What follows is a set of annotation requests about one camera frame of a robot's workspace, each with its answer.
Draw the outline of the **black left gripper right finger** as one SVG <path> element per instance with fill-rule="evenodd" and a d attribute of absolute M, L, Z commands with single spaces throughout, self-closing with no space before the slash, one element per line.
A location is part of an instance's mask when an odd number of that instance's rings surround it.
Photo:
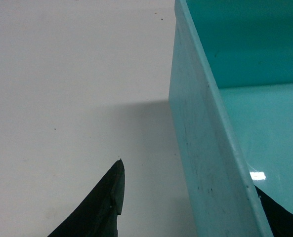
<path fill-rule="evenodd" d="M 255 186 L 269 226 L 275 237 L 293 237 L 293 214 Z"/>

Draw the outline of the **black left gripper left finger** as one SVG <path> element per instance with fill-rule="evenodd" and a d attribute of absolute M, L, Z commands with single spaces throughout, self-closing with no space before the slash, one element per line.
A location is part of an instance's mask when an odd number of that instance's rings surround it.
<path fill-rule="evenodd" d="M 117 237 L 125 194 L 125 168 L 116 161 L 50 237 Z"/>

